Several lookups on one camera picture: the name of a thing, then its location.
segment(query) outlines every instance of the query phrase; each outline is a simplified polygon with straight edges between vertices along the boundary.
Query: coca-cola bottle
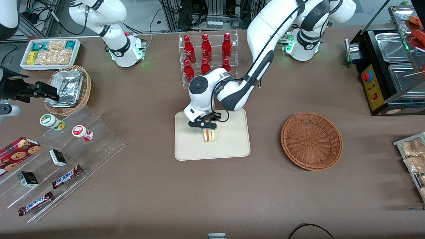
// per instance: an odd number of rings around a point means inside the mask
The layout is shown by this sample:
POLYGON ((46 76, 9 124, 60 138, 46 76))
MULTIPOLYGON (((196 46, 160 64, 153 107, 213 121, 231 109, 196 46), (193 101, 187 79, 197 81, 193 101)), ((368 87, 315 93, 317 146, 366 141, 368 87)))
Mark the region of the coca-cola bottle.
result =
POLYGON ((190 42, 190 37, 188 35, 185 35, 183 39, 184 39, 184 54, 186 55, 186 58, 189 59, 189 61, 192 64, 194 64, 196 62, 195 48, 193 47, 193 44, 190 42))
POLYGON ((229 72, 229 73, 232 70, 232 68, 229 65, 229 59, 228 58, 226 58, 226 59, 223 60, 223 65, 221 67, 223 67, 224 69, 226 69, 226 71, 229 72))
POLYGON ((211 43, 208 40, 208 34, 202 34, 202 45, 201 45, 201 50, 202 50, 202 57, 205 57, 208 62, 211 62, 213 59, 213 55, 212 55, 212 50, 211 50, 211 43))
POLYGON ((222 54, 221 54, 221 58, 226 59, 232 56, 232 42, 230 41, 230 33, 226 32, 224 34, 224 41, 223 44, 221 45, 221 50, 222 50, 222 54))
POLYGON ((211 66, 208 64, 208 59, 206 57, 202 58, 201 72, 205 75, 211 70, 211 66))
POLYGON ((195 77, 195 72, 193 71, 193 67, 190 65, 188 59, 185 59, 183 63, 184 76, 186 77, 187 83, 190 83, 190 81, 195 77))

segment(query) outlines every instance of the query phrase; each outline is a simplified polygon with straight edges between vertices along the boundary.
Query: snickers bar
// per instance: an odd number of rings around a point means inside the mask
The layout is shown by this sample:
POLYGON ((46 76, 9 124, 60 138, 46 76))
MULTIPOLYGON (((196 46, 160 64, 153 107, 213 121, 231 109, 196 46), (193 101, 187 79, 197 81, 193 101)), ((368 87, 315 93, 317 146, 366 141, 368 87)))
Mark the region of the snickers bar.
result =
POLYGON ((35 200, 34 202, 28 204, 26 207, 19 208, 19 216, 27 214, 32 209, 39 207, 40 205, 48 201, 53 201, 53 194, 51 191, 49 191, 46 195, 40 197, 39 199, 35 200))
POLYGON ((58 180, 54 181, 52 183, 53 189, 58 188, 60 185, 64 184, 65 182, 69 181, 71 178, 73 178, 77 173, 81 172, 82 169, 80 165, 77 165, 75 168, 73 168, 71 171, 67 172, 64 176, 60 177, 58 180))

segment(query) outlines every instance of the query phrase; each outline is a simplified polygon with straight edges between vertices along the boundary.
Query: yellow control panel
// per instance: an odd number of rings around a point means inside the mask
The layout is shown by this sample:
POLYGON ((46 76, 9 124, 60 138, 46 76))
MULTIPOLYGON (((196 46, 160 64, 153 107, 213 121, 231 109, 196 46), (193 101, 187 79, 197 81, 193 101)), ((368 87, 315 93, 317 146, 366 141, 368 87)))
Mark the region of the yellow control panel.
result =
POLYGON ((366 70, 361 73, 360 77, 362 78, 363 86, 365 87, 369 105, 374 111, 382 106, 385 101, 384 97, 382 96, 381 89, 379 88, 379 84, 372 65, 366 68, 366 70))

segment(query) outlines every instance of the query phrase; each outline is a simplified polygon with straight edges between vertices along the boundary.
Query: cookie box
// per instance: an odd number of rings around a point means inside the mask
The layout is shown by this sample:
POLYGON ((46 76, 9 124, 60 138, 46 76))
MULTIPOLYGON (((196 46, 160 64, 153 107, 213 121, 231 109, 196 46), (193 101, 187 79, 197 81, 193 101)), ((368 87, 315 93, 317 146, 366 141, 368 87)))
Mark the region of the cookie box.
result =
POLYGON ((0 150, 0 176, 41 149, 37 141, 19 137, 0 150))
POLYGON ((76 38, 52 38, 52 39, 30 40, 29 43, 28 43, 28 46, 25 50, 24 56, 22 57, 20 66, 21 66, 22 69, 25 69, 27 71, 49 71, 49 70, 57 70, 57 69, 65 68, 65 67, 70 67, 70 66, 74 65, 74 63, 77 59, 77 55, 78 55, 78 51, 79 51, 80 46, 81 46, 81 43, 76 38), (48 42, 50 40, 61 40, 61 41, 75 42, 69 64, 68 65, 28 65, 27 60, 28 60, 28 57, 30 55, 30 52, 33 51, 34 45, 38 44, 38 43, 45 43, 45 42, 48 42))

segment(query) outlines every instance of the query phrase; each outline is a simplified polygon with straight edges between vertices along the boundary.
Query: red emergency stop button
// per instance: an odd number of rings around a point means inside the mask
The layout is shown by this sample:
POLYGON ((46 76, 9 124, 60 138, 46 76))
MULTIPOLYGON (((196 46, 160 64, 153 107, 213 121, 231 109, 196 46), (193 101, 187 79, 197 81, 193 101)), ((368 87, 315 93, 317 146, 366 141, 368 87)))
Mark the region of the red emergency stop button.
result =
POLYGON ((364 73, 363 75, 362 75, 362 79, 364 80, 364 81, 367 81, 368 79, 369 79, 369 77, 370 77, 370 75, 369 75, 369 73, 364 73))
POLYGON ((373 79, 373 72, 372 71, 367 71, 365 73, 362 74, 362 80, 366 81, 366 82, 370 82, 373 79))

